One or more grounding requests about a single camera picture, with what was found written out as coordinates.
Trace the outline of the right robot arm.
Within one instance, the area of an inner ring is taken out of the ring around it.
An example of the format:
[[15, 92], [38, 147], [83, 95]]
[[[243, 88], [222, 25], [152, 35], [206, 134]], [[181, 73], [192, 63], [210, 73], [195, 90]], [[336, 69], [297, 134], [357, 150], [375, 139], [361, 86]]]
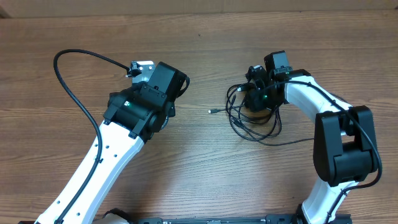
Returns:
[[351, 223], [337, 210], [352, 190], [372, 187], [382, 175], [373, 114], [367, 106], [351, 106], [324, 90], [304, 69], [293, 69], [284, 51], [251, 66], [245, 106], [252, 112], [299, 108], [315, 125], [313, 165], [318, 178], [310, 195], [291, 215], [268, 215], [267, 223]]

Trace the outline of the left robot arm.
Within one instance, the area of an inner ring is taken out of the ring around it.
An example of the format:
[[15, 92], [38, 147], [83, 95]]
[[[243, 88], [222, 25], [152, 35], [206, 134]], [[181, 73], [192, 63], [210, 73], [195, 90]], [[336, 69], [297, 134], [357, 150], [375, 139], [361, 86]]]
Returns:
[[87, 155], [36, 223], [93, 223], [122, 170], [175, 116], [175, 100], [190, 83], [186, 74], [163, 62], [133, 61], [127, 77], [132, 85], [110, 93]]

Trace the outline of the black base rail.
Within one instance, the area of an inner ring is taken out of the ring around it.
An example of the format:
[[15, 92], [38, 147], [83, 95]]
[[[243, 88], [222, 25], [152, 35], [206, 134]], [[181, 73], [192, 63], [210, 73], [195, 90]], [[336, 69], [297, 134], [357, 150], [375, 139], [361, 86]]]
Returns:
[[266, 215], [265, 217], [240, 217], [240, 218], [141, 218], [134, 220], [126, 212], [114, 208], [108, 210], [102, 218], [93, 223], [127, 223], [127, 224], [304, 224], [303, 217], [296, 214]]

